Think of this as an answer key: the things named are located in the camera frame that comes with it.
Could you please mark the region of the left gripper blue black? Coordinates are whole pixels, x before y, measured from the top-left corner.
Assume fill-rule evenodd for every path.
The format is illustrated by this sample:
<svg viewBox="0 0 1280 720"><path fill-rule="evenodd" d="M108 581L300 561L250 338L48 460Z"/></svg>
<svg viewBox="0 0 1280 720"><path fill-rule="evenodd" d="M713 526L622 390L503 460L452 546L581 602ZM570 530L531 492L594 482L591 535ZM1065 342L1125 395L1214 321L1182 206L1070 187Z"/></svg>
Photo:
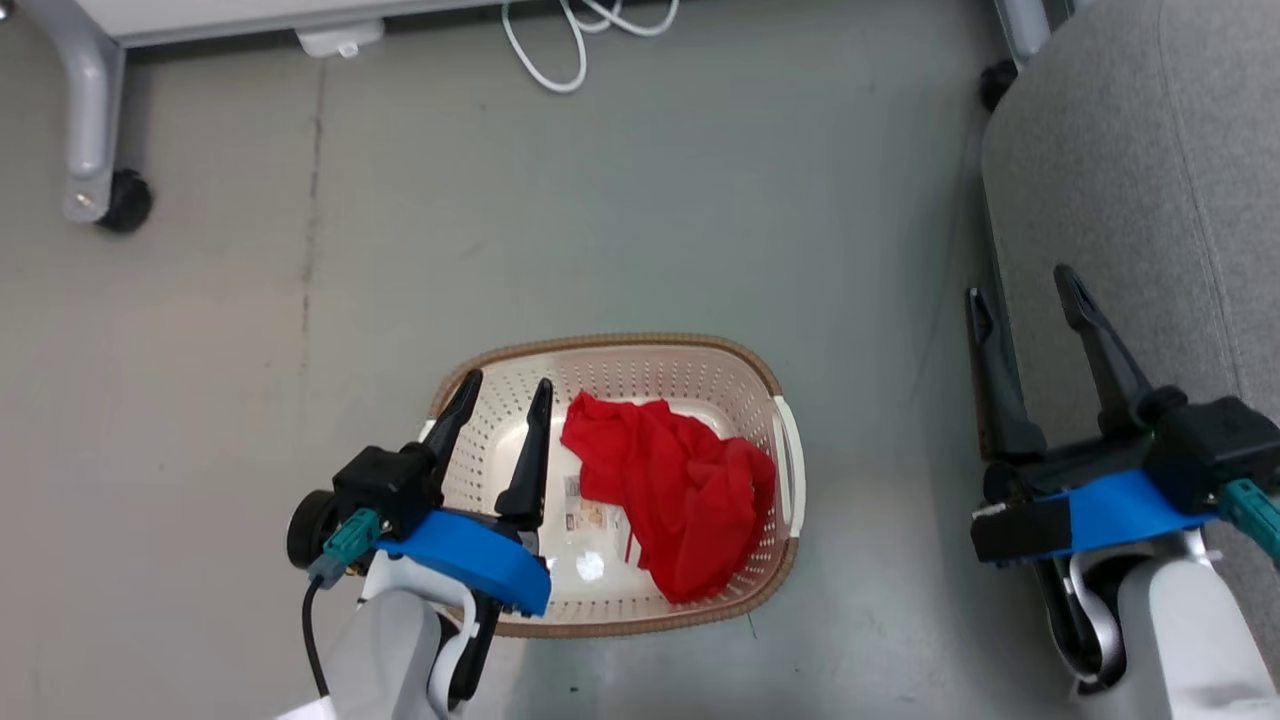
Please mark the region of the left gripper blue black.
<svg viewBox="0 0 1280 720"><path fill-rule="evenodd" d="M369 570L376 552L401 556L497 600L507 611L540 616L550 577L513 534L444 509L442 487L483 387L483 370L465 374L421 446L369 446L308 493L285 532L289 562L330 588L349 568ZM495 502L516 530L544 520L554 386L541 378L526 414L526 436L511 482Z"/></svg>

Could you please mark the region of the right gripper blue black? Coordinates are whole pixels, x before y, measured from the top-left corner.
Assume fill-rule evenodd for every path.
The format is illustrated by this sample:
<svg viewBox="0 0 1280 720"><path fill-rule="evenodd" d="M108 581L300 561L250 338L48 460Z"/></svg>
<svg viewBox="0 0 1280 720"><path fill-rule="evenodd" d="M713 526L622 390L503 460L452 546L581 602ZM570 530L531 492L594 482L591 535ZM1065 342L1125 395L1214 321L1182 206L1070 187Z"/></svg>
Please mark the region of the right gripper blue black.
<svg viewBox="0 0 1280 720"><path fill-rule="evenodd" d="M1053 268L1062 314L1085 351L1105 434L1147 432L1146 374L1068 264ZM965 293L966 337L983 457L1041 459L1047 443L1030 420L1005 354L1004 327L977 287ZM1217 518L1277 561L1277 425L1234 396L1208 404L1152 400L1151 445L1135 469L1097 477L1078 489L997 506L974 515L970 539L982 562L1056 559L1135 544Z"/></svg>

